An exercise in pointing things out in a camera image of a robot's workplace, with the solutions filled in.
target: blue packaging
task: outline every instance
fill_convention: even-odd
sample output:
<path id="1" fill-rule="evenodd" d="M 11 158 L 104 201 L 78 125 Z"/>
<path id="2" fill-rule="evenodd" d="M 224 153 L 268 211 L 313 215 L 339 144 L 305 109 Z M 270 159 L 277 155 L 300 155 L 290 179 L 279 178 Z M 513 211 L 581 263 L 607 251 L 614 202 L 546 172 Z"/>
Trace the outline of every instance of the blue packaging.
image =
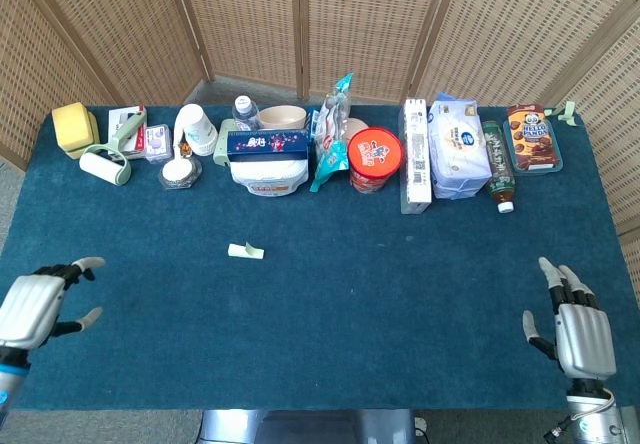
<path id="1" fill-rule="evenodd" d="M 227 137 L 227 156 L 231 162 L 307 159 L 308 131 L 231 131 Z"/>

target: blue table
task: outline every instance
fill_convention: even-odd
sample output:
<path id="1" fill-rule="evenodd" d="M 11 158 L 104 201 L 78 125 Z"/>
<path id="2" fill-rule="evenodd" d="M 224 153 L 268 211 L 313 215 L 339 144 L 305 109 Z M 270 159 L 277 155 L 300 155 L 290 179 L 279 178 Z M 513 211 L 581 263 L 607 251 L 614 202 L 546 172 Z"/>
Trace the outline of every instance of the blue table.
<path id="1" fill-rule="evenodd" d="M 396 129 L 396 106 L 351 115 Z M 107 108 L 95 108 L 105 136 Z M 229 107 L 205 107 L 219 125 Z M 178 108 L 149 108 L 172 125 Z M 501 108 L 482 118 L 504 119 Z M 118 188 L 82 172 L 40 133 L 0 259 L 17 275 L 86 255 L 106 258 L 70 292 L 63 319 L 102 305 L 88 332 L 32 354 L 18 407 L 564 407 L 568 382 L 529 347 L 524 309 L 552 337 L 537 258 L 574 268 L 614 332 L 621 405 L 639 404 L 640 316 L 587 133 L 554 122 L 557 174 L 518 179 L 516 211 L 485 192 L 399 212 L 397 178 L 373 195 L 346 174 L 311 194 L 267 199 L 202 158 L 189 190 L 164 191 L 160 167 L 133 162 Z M 227 257 L 229 243 L 266 250 Z"/>

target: snack bag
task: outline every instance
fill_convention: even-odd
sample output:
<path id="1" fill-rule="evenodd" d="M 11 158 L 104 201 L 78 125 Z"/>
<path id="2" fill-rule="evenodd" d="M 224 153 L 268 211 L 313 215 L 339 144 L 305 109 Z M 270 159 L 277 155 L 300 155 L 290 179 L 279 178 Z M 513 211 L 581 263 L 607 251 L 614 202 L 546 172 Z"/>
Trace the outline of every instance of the snack bag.
<path id="1" fill-rule="evenodd" d="M 347 146 L 342 142 L 342 136 L 351 107 L 349 89 L 352 76 L 350 72 L 336 83 L 320 109 L 313 136 L 317 165 L 311 192 L 318 192 L 334 172 L 349 169 Z"/>

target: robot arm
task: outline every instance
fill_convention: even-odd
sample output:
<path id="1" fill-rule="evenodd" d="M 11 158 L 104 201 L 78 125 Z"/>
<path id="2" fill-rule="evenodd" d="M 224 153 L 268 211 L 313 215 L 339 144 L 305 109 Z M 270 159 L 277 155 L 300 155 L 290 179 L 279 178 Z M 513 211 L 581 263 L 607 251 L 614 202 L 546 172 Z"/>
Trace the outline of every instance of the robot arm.
<path id="1" fill-rule="evenodd" d="M 524 334 L 529 344 L 557 361 L 562 372 L 573 380 L 567 392 L 570 415 L 544 438 L 553 443 L 571 426 L 576 443 L 626 444 L 614 395 L 604 387 L 604 381 L 616 373 L 607 314 L 571 269 L 555 268 L 544 257 L 539 263 L 549 285 L 556 341 L 553 344 L 540 337 L 530 311 L 522 315 Z"/>
<path id="2" fill-rule="evenodd" d="M 97 307 L 75 321 L 58 322 L 67 290 L 80 276 L 93 281 L 91 269 L 104 264 L 100 257 L 85 257 L 69 265 L 42 267 L 18 277 L 9 289 L 0 307 L 0 429 L 29 374 L 29 351 L 43 346 L 50 337 L 87 329 L 102 314 Z"/>

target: plastic bottle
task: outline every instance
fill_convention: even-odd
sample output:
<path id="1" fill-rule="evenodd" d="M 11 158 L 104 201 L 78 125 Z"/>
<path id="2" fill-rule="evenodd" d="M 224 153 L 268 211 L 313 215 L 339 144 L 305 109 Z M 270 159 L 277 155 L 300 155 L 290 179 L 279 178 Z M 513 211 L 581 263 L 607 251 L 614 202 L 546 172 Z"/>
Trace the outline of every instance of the plastic bottle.
<path id="1" fill-rule="evenodd" d="M 484 121 L 482 131 L 487 142 L 487 154 L 491 164 L 491 179 L 487 183 L 489 193 L 498 203 L 498 212 L 501 214 L 511 212 L 516 180 L 507 157 L 507 147 L 500 124 L 496 121 Z"/>
<path id="2" fill-rule="evenodd" d="M 240 131 L 256 131 L 260 129 L 258 106 L 249 96 L 238 96 L 233 107 L 233 119 Z"/>

